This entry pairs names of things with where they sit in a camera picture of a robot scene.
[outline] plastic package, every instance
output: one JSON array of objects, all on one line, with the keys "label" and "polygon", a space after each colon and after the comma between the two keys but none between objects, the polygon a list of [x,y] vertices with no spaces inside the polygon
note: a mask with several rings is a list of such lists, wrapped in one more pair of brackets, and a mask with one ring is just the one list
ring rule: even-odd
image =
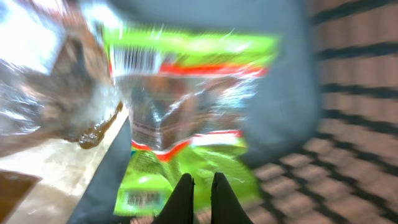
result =
[{"label": "plastic package", "polygon": [[111,76],[129,108],[132,157],[117,215],[158,214],[183,173],[195,179],[196,210],[210,205],[215,172],[241,200],[256,180],[238,156],[245,101],[277,55],[277,37],[164,26],[105,29]]},{"label": "plastic package", "polygon": [[48,138],[98,144],[103,131],[87,130],[105,126],[119,98],[90,76],[85,52],[93,48],[76,35],[84,29],[67,30],[26,2],[2,1],[0,9],[0,156]]}]

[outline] snack packet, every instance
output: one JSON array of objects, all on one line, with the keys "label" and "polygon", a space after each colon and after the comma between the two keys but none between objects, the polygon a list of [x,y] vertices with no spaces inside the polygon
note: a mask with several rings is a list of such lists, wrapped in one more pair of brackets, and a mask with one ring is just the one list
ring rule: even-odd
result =
[{"label": "snack packet", "polygon": [[238,159],[246,152],[240,128],[278,38],[142,25],[105,29],[103,38],[132,133],[115,214],[158,214],[184,173],[195,179],[195,210],[210,206],[215,172],[242,202],[257,198]]}]

